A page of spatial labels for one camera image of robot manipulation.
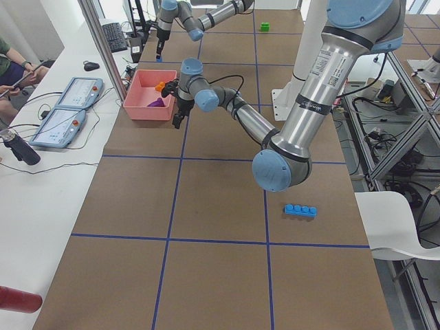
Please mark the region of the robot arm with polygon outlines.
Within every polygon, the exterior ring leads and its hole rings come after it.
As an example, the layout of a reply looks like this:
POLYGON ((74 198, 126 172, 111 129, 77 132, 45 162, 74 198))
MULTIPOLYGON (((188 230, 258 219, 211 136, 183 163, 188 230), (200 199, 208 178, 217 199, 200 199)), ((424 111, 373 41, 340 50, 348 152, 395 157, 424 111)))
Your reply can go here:
POLYGON ((228 1, 200 17, 194 17, 191 6, 185 1, 162 1, 157 18, 156 61, 162 60, 162 51, 175 20, 182 24, 192 41, 199 41, 207 30, 230 17, 244 14, 253 4, 251 0, 228 1))
POLYGON ((195 58, 182 62, 174 82, 179 107, 175 118, 181 120, 193 107, 205 112, 224 108, 261 145, 252 163, 258 185, 278 192, 300 184, 312 168, 309 146, 356 60, 396 50, 402 43, 405 11, 404 1, 312 1, 302 33, 302 39, 313 44, 305 53, 308 74, 289 102, 282 129, 257 113, 236 89, 208 82, 195 58))

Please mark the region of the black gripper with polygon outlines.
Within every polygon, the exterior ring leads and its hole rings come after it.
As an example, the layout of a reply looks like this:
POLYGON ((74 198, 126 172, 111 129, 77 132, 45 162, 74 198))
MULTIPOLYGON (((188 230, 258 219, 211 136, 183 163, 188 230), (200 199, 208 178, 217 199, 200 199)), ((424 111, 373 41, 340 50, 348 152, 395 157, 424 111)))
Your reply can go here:
POLYGON ((156 48, 156 58, 162 58, 162 52, 164 49, 164 44, 166 41, 170 38, 170 31, 169 30, 163 30, 162 28, 157 29, 157 48, 156 48))
POLYGON ((177 99, 177 113, 173 116, 173 126, 176 129, 180 129, 182 122, 186 116, 190 115, 190 111, 193 109, 193 100, 184 100, 178 97, 177 99))

